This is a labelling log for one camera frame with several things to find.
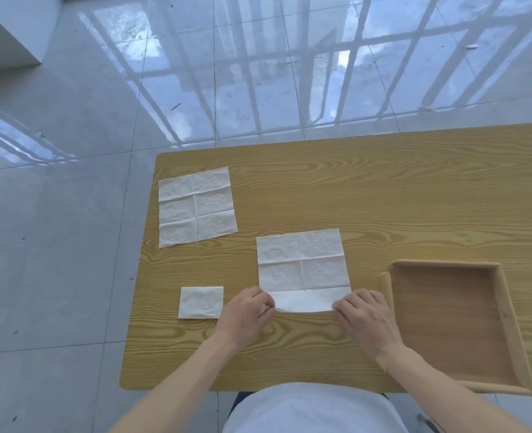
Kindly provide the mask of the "wooden tray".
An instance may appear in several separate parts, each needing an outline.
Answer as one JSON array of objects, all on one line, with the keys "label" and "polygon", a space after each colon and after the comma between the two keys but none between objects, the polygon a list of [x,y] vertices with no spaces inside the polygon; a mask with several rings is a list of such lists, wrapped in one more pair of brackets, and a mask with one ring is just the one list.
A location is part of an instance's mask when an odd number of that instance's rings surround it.
[{"label": "wooden tray", "polygon": [[407,347],[476,393],[532,396],[532,371],[500,263],[398,260],[380,290]]}]

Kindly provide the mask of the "person's right hand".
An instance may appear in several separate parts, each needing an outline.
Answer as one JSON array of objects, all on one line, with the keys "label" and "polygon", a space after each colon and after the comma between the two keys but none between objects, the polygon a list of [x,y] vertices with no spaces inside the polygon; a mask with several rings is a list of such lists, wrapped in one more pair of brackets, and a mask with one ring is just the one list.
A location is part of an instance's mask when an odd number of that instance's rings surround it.
[{"label": "person's right hand", "polygon": [[394,315],[382,293],[359,289],[341,299],[353,305],[352,314],[337,311],[341,326],[368,358],[381,364],[382,357],[405,349]]}]

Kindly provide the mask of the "person's right forearm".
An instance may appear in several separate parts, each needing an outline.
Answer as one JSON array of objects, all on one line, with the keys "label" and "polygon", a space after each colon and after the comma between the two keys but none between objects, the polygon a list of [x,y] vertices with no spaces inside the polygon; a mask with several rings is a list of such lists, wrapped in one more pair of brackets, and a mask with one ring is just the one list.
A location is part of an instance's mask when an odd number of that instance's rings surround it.
[{"label": "person's right forearm", "polygon": [[377,361],[445,433],[491,433],[493,427],[510,424],[499,407],[436,370],[404,345],[380,349]]}]

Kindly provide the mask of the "person's left hand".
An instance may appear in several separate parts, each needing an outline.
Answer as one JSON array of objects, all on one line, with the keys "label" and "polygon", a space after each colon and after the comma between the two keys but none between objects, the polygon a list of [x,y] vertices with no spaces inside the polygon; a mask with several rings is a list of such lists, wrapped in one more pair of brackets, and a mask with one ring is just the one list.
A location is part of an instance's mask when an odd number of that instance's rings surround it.
[{"label": "person's left hand", "polygon": [[222,309],[212,341],[230,356],[251,344],[269,321],[258,321],[262,306],[276,306],[270,294],[258,286],[242,290]]}]

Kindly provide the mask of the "person's white shirt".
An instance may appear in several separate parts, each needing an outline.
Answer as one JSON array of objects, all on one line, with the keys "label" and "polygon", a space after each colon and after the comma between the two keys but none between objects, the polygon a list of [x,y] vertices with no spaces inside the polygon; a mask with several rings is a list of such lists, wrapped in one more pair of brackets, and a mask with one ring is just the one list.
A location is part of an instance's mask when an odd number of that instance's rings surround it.
[{"label": "person's white shirt", "polygon": [[251,393],[222,433],[408,433],[388,398],[359,388],[286,383]]}]

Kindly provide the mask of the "person's left forearm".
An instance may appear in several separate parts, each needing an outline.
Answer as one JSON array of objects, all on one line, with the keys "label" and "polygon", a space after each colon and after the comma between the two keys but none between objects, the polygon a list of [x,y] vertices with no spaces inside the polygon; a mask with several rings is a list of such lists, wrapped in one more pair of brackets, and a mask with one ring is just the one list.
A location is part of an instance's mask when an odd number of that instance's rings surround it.
[{"label": "person's left forearm", "polygon": [[223,367],[240,349],[233,338],[212,336],[108,433],[182,433]]}]

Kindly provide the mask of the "unfolded white napkin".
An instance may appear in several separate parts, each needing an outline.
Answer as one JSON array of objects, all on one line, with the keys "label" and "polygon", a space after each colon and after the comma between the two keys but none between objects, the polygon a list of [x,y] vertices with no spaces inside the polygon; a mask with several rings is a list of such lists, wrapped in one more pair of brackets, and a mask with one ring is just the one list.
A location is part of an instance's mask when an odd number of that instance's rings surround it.
[{"label": "unfolded white napkin", "polygon": [[228,167],[168,178],[159,185],[159,248],[238,231]]}]

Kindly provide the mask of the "small folded white napkin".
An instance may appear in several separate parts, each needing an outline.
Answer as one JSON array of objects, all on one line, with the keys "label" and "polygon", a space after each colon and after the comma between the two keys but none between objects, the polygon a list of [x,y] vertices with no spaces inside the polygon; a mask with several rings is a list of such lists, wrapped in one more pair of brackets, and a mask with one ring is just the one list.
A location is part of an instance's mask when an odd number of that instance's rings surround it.
[{"label": "small folded white napkin", "polygon": [[219,319],[224,306],[223,286],[182,287],[178,319]]}]

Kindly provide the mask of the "white cabinet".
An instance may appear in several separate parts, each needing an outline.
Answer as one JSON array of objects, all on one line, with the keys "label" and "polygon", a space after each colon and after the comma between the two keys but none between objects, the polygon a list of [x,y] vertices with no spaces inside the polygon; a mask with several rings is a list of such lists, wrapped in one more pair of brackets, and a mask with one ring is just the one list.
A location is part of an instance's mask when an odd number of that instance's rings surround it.
[{"label": "white cabinet", "polygon": [[0,70],[43,63],[63,0],[0,0]]}]

